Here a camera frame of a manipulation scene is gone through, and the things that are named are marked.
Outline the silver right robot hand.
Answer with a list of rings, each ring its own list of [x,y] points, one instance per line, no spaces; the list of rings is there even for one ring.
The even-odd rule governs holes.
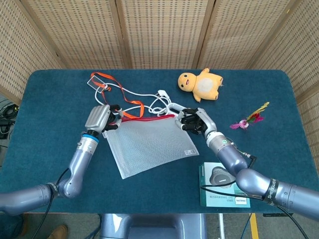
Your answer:
[[[202,134],[207,138],[211,132],[217,131],[215,122],[202,108],[185,108],[179,112],[175,124],[184,131]]]

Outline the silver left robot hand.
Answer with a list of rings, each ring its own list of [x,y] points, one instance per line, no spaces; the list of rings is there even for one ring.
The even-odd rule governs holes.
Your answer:
[[[100,105],[93,107],[85,123],[88,131],[103,133],[119,128],[124,112],[119,105]]]

